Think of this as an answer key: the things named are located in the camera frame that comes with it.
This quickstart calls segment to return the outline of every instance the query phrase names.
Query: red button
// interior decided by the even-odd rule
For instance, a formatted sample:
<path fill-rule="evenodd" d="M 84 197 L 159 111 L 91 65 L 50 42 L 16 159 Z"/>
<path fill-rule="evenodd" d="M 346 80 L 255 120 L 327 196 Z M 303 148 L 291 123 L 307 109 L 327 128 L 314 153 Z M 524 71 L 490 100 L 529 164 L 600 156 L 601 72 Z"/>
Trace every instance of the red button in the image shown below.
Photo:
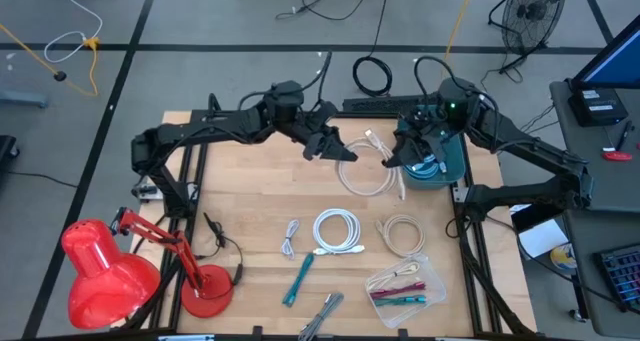
<path fill-rule="evenodd" d="M 605 160 L 608 161 L 629 161 L 632 159 L 631 154 L 628 154 L 626 152 L 620 152 L 620 151 L 613 151 L 613 152 L 605 152 L 602 154 L 602 157 L 604 157 Z"/>

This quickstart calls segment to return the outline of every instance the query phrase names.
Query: gray desk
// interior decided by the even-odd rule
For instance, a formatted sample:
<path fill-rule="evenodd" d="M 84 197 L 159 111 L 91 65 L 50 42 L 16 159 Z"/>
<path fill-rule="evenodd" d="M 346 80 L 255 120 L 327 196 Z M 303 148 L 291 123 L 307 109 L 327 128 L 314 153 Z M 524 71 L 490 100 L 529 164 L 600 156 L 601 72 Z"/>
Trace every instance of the gray desk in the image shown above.
<path fill-rule="evenodd" d="M 605 161 L 600 155 L 601 148 L 609 142 L 604 130 L 578 125 L 567 103 L 571 93 L 565 83 L 554 82 L 550 89 L 567 148 L 591 161 L 589 172 L 595 179 L 593 208 L 617 211 L 567 211 L 564 215 L 578 261 L 580 282 L 609 295 L 592 257 L 596 252 L 640 243 L 640 213 L 621 212 L 640 212 L 640 198 L 634 190 L 640 182 L 640 150 L 636 148 L 640 132 L 630 135 L 624 147 L 624 151 L 633 155 L 632 162 Z M 640 126 L 640 90 L 620 90 L 618 95 L 634 123 Z M 624 122 L 610 127 L 614 143 L 623 127 Z M 622 313 L 613 304 L 588 292 L 583 295 L 596 332 L 604 336 L 640 338 L 640 316 Z"/>
<path fill-rule="evenodd" d="M 609 145 L 607 133 L 602 127 L 580 127 L 569 107 L 571 91 L 564 82 L 550 86 L 551 98 L 556 106 L 558 120 L 569 151 L 589 160 L 589 173 L 595 180 L 591 210 L 640 212 L 640 90 L 617 90 L 629 118 L 615 126 L 607 126 L 611 141 L 618 143 L 624 124 L 633 120 L 636 131 L 627 139 L 623 151 L 630 153 L 629 162 L 611 162 L 602 158 L 602 148 Z"/>

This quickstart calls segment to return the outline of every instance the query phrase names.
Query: yellow cable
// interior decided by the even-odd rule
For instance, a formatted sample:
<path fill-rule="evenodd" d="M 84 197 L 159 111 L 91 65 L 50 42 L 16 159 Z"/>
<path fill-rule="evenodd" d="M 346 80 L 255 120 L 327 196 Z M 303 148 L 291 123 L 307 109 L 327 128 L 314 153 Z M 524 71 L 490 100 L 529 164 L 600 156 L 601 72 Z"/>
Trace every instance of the yellow cable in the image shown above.
<path fill-rule="evenodd" d="M 22 41 L 20 41 L 20 39 L 18 39 L 13 33 L 11 33 L 11 31 L 9 31 L 9 29 L 7 29 L 3 24 L 0 24 L 0 30 L 2 30 L 4 33 L 7 34 L 7 36 L 9 36 L 15 43 L 17 43 L 18 45 L 20 45 L 20 47 L 22 47 L 25 51 L 27 51 L 29 53 L 29 55 L 31 55 L 31 57 L 33 57 L 36 61 L 38 61 L 44 68 L 46 68 L 47 70 L 51 71 L 52 74 L 57 75 L 58 74 L 58 70 L 56 70 L 53 66 L 49 65 L 47 62 L 45 62 L 43 59 L 40 58 L 40 56 L 38 56 L 35 52 L 33 52 L 29 46 L 25 45 Z M 98 62 L 98 42 L 100 40 L 97 37 L 92 37 L 90 39 L 87 39 L 83 42 L 83 45 L 90 48 L 93 51 L 93 62 L 91 63 L 91 69 L 89 70 L 89 81 L 91 81 L 91 86 L 93 87 L 93 92 L 88 92 L 84 89 L 82 89 L 81 87 L 77 86 L 76 84 L 74 84 L 73 82 L 71 82 L 71 80 L 66 79 L 65 83 L 67 84 L 67 86 L 71 87 L 72 89 L 76 90 L 77 92 L 79 92 L 82 95 L 85 96 L 90 96 L 90 97 L 96 97 L 98 96 L 98 87 L 96 86 L 96 83 L 93 79 L 93 72 L 95 70 L 96 67 L 96 63 Z"/>
<path fill-rule="evenodd" d="M 462 7 L 460 8 L 460 12 L 458 13 L 458 19 L 456 20 L 456 25 L 453 27 L 453 32 L 451 32 L 451 36 L 449 37 L 449 43 L 447 44 L 447 51 L 444 54 L 445 62 L 447 61 L 447 58 L 449 58 L 451 46 L 453 45 L 453 39 L 456 37 L 456 32 L 458 31 L 458 27 L 460 26 L 460 22 L 462 21 L 464 12 L 467 10 L 468 4 L 469 4 L 469 0 L 464 0 L 464 4 L 462 4 Z"/>

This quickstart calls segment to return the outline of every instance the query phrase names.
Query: red lamp shade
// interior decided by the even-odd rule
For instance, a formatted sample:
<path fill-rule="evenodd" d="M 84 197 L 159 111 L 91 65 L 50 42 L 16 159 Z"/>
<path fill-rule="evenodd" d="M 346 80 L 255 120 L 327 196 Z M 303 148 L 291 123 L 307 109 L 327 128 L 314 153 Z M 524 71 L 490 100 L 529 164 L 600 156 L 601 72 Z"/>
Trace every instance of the red lamp shade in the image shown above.
<path fill-rule="evenodd" d="M 69 294 L 73 326 L 94 329 L 141 307 L 160 283 L 160 273 L 140 256 L 123 254 L 100 220 L 81 220 L 62 235 L 62 248 L 78 277 Z"/>

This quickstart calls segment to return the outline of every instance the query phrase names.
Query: teal container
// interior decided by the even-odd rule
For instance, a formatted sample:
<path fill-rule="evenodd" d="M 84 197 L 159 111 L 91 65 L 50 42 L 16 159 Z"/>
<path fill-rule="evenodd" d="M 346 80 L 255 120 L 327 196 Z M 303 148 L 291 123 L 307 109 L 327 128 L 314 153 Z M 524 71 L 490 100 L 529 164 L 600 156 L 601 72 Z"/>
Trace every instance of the teal container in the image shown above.
<path fill-rule="evenodd" d="M 402 129 L 403 127 L 407 127 L 406 123 L 399 120 L 398 128 Z M 434 158 L 431 156 L 425 159 L 424 163 L 414 165 L 415 167 L 403 167 L 402 177 L 405 185 L 414 190 L 437 190 L 460 180 L 466 170 L 462 153 L 462 139 L 462 137 L 452 137 L 442 145 L 447 155 L 444 160 L 447 166 L 446 173 L 440 171 L 438 164 L 433 162 Z"/>

